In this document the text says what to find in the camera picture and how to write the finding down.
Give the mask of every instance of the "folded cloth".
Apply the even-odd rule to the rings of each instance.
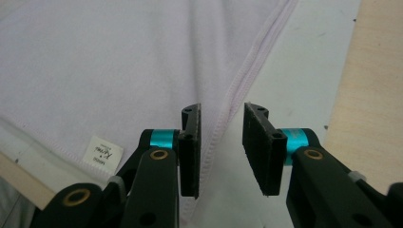
[[[124,149],[180,128],[201,103],[201,190],[214,148],[296,0],[30,0],[0,17],[0,117],[82,161],[92,136]],[[195,201],[181,199],[189,219]]]

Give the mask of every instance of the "clothing tag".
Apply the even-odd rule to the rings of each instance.
[[[123,154],[120,146],[93,136],[83,161],[114,175]]]

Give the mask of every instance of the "brass screw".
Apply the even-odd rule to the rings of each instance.
[[[86,188],[76,189],[76,190],[68,193],[63,198],[63,204],[67,207],[77,206],[77,205],[85,202],[89,198],[90,195],[91,195],[91,192]]]
[[[321,160],[323,159],[322,153],[316,150],[308,149],[303,152],[306,157],[313,159],[313,160]]]
[[[150,157],[153,160],[164,160],[166,157],[168,157],[168,152],[165,150],[156,150],[150,154]]]

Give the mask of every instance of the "blue band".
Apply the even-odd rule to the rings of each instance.
[[[150,146],[163,148],[173,148],[174,130],[153,130],[151,134]]]
[[[309,145],[305,132],[300,128],[283,128],[281,131],[287,136],[287,159],[285,165],[293,164],[291,156],[302,146]]]

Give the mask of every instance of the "wooden table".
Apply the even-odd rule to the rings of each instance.
[[[325,147],[384,194],[403,181],[403,1],[361,2]]]

